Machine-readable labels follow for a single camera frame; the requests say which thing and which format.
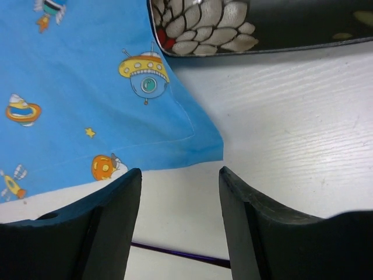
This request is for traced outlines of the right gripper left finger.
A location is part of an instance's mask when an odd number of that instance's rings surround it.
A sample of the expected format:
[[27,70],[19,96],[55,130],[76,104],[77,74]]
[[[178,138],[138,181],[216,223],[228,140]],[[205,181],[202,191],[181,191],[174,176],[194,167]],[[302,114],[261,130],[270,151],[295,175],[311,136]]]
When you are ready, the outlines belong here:
[[124,279],[142,172],[36,220],[1,224],[1,279]]

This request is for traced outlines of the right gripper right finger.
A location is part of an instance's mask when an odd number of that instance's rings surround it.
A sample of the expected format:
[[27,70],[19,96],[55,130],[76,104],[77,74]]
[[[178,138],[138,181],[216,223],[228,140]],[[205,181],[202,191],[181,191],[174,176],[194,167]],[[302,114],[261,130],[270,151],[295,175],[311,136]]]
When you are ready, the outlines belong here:
[[234,279],[371,279],[372,212],[312,216],[248,185],[227,167],[219,195]]

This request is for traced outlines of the blue space-print cloth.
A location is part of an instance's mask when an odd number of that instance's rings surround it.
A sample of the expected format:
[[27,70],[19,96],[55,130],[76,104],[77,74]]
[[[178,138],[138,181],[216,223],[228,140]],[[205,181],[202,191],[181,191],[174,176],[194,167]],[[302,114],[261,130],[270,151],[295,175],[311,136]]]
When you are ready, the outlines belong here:
[[1,2],[1,202],[223,158],[146,1]]

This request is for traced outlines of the dark floral square plate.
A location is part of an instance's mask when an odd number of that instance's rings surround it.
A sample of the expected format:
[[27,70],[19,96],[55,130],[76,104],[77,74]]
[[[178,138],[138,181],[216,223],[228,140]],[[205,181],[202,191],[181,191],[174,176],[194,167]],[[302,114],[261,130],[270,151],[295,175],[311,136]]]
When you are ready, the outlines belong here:
[[153,33],[172,57],[275,53],[372,40],[372,2],[149,1]]

